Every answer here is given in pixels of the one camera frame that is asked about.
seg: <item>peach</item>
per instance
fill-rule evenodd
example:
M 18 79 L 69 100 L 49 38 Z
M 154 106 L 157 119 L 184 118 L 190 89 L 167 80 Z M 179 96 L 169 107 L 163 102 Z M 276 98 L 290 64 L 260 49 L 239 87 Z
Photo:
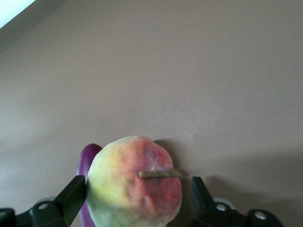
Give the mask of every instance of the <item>peach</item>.
M 130 136 L 106 145 L 88 173 L 87 203 L 96 227 L 164 227 L 178 214 L 176 177 L 142 179 L 140 171 L 173 168 L 168 152 L 152 140 Z

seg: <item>gray surface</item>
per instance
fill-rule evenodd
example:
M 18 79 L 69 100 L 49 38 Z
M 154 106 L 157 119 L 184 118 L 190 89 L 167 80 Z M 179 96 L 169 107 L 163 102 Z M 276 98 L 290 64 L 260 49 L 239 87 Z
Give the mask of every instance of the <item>gray surface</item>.
M 303 1 L 66 1 L 0 53 L 1 206 L 57 195 L 90 143 L 145 135 L 183 172 L 173 225 L 198 175 L 302 226 L 302 37 Z

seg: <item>peach stem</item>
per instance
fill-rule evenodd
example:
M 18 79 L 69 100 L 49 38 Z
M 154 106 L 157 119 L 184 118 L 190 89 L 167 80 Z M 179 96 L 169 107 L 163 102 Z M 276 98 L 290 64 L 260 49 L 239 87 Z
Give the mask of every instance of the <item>peach stem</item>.
M 140 171 L 139 177 L 142 179 L 181 177 L 181 173 L 177 169 Z

